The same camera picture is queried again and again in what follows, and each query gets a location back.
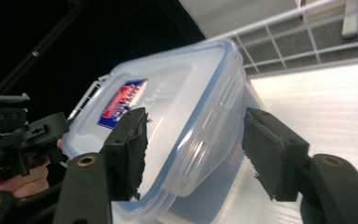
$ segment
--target red and blue label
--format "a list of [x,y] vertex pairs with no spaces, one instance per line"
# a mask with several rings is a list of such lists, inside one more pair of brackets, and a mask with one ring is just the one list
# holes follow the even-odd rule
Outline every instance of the red and blue label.
[[126,82],[109,101],[98,124],[114,129],[121,117],[136,104],[145,88],[146,81],[147,79]]

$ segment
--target container lid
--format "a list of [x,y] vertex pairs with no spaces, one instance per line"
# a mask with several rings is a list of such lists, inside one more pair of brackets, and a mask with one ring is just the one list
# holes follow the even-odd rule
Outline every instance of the container lid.
[[[195,150],[200,150],[203,142],[192,147],[188,142],[193,141],[194,130],[205,128],[210,119],[220,119],[223,113],[219,108],[213,110],[215,106],[229,111],[234,104],[232,98],[239,98],[241,103],[244,74],[233,72],[234,65],[243,70],[241,56],[230,40],[196,44],[119,64],[72,122],[71,131],[62,139],[63,151],[69,159],[98,152],[124,113],[144,107],[149,118],[149,144],[139,188],[141,200],[121,205],[131,211],[150,205],[166,187],[163,183],[174,163],[176,170],[188,174],[191,169],[196,169],[191,174],[200,172],[198,165],[205,163],[205,159]],[[190,162],[185,166],[178,162],[186,158]],[[188,194],[204,177],[196,176],[193,188],[176,195]]]

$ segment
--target wire rack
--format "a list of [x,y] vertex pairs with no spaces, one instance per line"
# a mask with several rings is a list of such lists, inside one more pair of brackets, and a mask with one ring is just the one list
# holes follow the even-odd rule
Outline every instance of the wire rack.
[[324,0],[241,27],[231,38],[248,76],[358,63],[358,0]]

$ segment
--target human hand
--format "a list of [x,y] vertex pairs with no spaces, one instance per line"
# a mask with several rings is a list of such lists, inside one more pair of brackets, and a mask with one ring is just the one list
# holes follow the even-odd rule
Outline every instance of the human hand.
[[57,141],[57,147],[62,150],[62,139],[61,138]]
[[30,174],[27,176],[16,175],[8,180],[0,177],[0,190],[11,191],[18,198],[28,197],[45,189],[48,189],[47,157],[37,160],[30,159]]

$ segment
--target black mount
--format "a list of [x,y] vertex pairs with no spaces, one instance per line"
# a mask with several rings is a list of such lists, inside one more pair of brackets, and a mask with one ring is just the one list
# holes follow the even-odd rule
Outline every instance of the black mount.
[[27,199],[0,191],[0,224],[113,223],[112,201],[139,199],[145,169],[147,114],[127,112],[100,152],[69,161],[64,180]]
[[305,224],[358,224],[358,172],[346,160],[308,156],[310,144],[270,113],[247,108],[242,146],[269,197],[295,202],[303,195]]
[[65,115],[60,112],[32,123],[27,123],[26,109],[19,103],[30,98],[0,95],[0,176],[30,174],[29,157],[48,155],[52,164],[64,160],[57,148],[57,140],[69,132]]

